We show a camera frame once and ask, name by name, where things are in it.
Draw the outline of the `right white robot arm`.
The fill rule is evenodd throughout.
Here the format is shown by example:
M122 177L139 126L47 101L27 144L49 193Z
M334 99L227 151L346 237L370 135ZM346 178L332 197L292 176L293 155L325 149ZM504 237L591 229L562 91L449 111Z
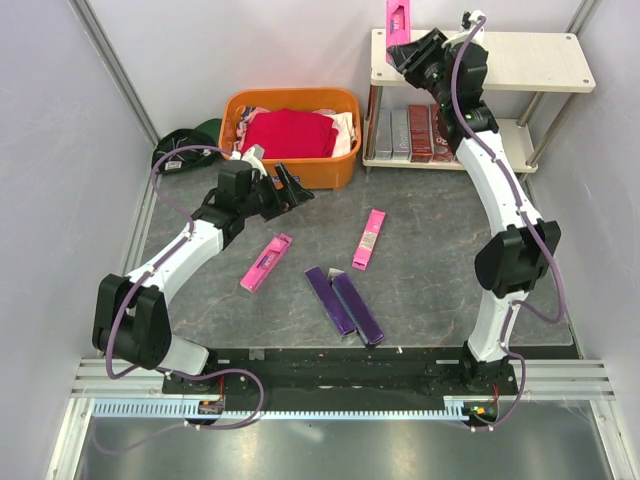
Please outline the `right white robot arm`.
M491 365L510 357L509 338L538 280L551 273L564 291L553 254L561 230L545 221L528 199L509 164L499 125L482 95L488 52L482 44L484 15L474 13L447 37L437 28L421 38L388 47L395 70L439 107L438 129L469 174L489 221L490 241L474 260L483 289L475 327L465 343L469 362L458 368L467 392L483 392L494 381Z

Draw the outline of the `silver Protefix toothpaste box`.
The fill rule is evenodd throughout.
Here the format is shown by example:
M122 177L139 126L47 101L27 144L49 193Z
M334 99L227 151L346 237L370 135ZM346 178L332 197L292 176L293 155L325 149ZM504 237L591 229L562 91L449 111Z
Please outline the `silver Protefix toothpaste box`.
M411 138L408 111L406 108L391 110L392 160L409 160Z

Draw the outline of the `pink labelled toothpaste box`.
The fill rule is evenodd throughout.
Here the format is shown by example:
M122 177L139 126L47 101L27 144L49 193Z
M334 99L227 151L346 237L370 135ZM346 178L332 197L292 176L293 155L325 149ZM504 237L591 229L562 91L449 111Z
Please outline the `pink labelled toothpaste box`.
M353 268L361 271L366 270L385 217L386 213L384 211L380 211L377 209L371 210L366 226L353 256Z

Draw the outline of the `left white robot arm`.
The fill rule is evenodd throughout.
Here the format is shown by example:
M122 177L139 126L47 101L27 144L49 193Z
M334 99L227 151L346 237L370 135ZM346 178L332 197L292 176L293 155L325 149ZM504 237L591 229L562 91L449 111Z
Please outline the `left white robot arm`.
M220 371L208 362L212 351L174 335L168 307L191 276L243 231L248 218L269 221L313 199L284 164L276 164L275 171L270 176L255 163L228 162L172 242L129 274L107 275L98 287L93 346L134 367L185 374L198 393L215 389Z

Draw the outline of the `silver-sided red toothpaste box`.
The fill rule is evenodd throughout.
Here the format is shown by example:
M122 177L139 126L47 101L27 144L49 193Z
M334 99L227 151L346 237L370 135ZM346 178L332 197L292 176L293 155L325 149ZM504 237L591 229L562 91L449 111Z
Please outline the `silver-sided red toothpaste box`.
M408 119L411 162L428 163L433 155L429 109L426 105L409 105Z

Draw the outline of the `red 3D toothpaste box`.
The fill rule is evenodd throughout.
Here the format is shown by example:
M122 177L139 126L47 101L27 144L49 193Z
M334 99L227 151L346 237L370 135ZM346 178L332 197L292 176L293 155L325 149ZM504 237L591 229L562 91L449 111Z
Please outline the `red 3D toothpaste box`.
M447 140L439 131L439 107L436 104L429 106L432 137L432 161L437 163L451 163L454 160Z

